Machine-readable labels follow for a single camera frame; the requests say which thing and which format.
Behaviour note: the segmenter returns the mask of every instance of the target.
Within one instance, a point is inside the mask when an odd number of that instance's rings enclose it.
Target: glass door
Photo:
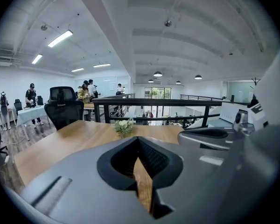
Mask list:
[[[144,97],[148,99],[171,99],[171,88],[162,87],[145,87]],[[169,116],[169,106],[145,106],[145,112],[150,111],[154,117]]]

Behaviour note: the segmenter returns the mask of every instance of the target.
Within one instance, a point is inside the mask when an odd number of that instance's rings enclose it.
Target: headrest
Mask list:
[[[57,86],[50,88],[49,103],[76,100],[74,89],[69,86]]]

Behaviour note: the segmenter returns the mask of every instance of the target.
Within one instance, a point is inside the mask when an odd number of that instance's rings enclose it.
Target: flower arrangement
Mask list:
[[[120,133],[121,138],[124,138],[126,134],[132,131],[133,124],[134,120],[132,118],[129,120],[116,121],[114,123],[114,130]]]

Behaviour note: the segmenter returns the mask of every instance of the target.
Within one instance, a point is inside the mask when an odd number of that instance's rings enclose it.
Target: white shirt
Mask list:
[[[125,92],[125,88],[123,88],[122,86],[121,86],[121,87],[117,87],[117,91],[119,91],[119,92]]]
[[[94,93],[95,93],[95,91],[96,91],[96,88],[95,88],[94,85],[90,84],[90,85],[88,86],[88,90],[89,90],[89,94],[90,94],[90,95],[94,95]]]

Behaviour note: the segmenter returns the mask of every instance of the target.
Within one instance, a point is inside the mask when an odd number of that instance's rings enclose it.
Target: glass wall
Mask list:
[[[146,99],[171,99],[171,88],[145,87],[144,93]],[[144,110],[152,112],[154,117],[169,116],[170,114],[169,106],[159,106],[158,110],[156,106],[145,106]]]
[[[227,98],[234,95],[235,102],[250,103],[253,98],[254,82],[228,82]]]

